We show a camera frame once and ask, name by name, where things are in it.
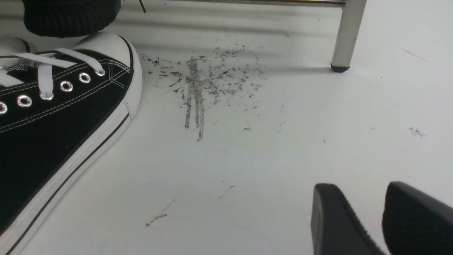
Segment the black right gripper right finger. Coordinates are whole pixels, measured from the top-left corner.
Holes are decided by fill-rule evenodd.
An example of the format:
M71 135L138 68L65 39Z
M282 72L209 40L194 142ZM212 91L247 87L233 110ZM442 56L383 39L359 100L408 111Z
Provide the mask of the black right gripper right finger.
M382 229L392 255L451 255L451 206L401 181L386 191Z

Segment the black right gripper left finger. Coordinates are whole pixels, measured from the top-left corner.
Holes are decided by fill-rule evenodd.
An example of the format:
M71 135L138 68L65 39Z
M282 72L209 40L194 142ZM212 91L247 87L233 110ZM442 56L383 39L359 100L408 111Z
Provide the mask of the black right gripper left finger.
M383 255L334 184L314 186L311 236L314 255Z

